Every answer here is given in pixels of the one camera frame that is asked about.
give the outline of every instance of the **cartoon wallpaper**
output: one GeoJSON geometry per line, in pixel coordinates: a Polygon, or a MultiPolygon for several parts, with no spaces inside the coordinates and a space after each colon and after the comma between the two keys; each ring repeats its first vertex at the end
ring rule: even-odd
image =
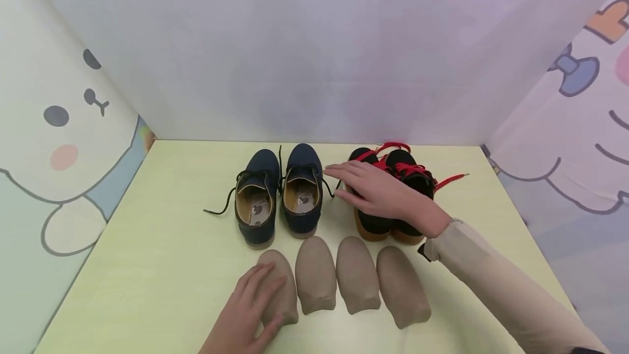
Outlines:
{"type": "Polygon", "coordinates": [[[484,146],[579,316],[629,353],[629,0],[609,0],[484,146]]]}
{"type": "Polygon", "coordinates": [[[0,352],[32,353],[154,140],[45,0],[0,0],[0,352]]]}

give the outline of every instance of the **orange heart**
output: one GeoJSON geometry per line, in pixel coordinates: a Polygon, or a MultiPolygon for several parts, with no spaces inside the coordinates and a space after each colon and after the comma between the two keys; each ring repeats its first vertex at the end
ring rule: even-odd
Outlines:
{"type": "Polygon", "coordinates": [[[596,11],[584,28],[613,44],[629,30],[629,24],[625,22],[628,15],[629,0],[613,1],[602,11],[596,11]]]}

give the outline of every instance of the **white wall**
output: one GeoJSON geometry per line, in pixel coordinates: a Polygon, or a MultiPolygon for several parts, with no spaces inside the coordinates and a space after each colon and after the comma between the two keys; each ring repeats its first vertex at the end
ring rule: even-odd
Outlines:
{"type": "Polygon", "coordinates": [[[604,0],[51,0],[159,138],[479,144],[604,0]]]}

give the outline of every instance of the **cartoon eye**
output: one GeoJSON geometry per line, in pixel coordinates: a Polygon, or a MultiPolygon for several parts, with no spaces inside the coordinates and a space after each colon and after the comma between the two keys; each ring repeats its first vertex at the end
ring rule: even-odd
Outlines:
{"type": "Polygon", "coordinates": [[[67,125],[70,115],[65,108],[58,105],[51,105],[43,112],[43,118],[50,126],[61,127],[67,125]]]}
{"type": "Polygon", "coordinates": [[[100,68],[100,63],[98,63],[98,60],[96,60],[96,58],[94,57],[94,55],[92,55],[89,49],[86,49],[85,51],[83,51],[83,60],[88,66],[90,66],[91,68],[95,70],[98,70],[100,68]]]}

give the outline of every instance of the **red shoelace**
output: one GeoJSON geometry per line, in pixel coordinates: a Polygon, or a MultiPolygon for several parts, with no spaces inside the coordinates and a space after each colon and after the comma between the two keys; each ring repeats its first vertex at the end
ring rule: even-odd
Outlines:
{"type": "MultiPolygon", "coordinates": [[[[364,154],[358,156],[356,160],[363,161],[365,158],[367,158],[367,156],[371,156],[371,155],[376,155],[377,157],[380,154],[380,152],[388,148],[405,149],[407,152],[409,152],[409,154],[411,152],[411,147],[408,146],[407,144],[390,142],[390,143],[382,144],[381,147],[378,147],[375,150],[364,152],[364,154]]],[[[382,156],[381,158],[378,159],[376,163],[373,163],[372,165],[376,168],[383,169],[384,171],[389,171],[389,167],[387,167],[385,163],[386,156],[387,155],[382,156]]],[[[397,163],[395,166],[395,172],[393,172],[392,174],[395,175],[398,179],[401,179],[401,177],[409,175],[411,172],[417,172],[423,176],[432,177],[432,173],[428,171],[426,167],[421,164],[397,163]]],[[[467,176],[467,175],[469,174],[454,175],[454,176],[444,179],[441,182],[433,178],[433,183],[435,184],[435,192],[439,190],[440,188],[443,188],[445,185],[450,184],[451,182],[454,182],[455,180],[462,179],[464,176],[467,176]]]]}

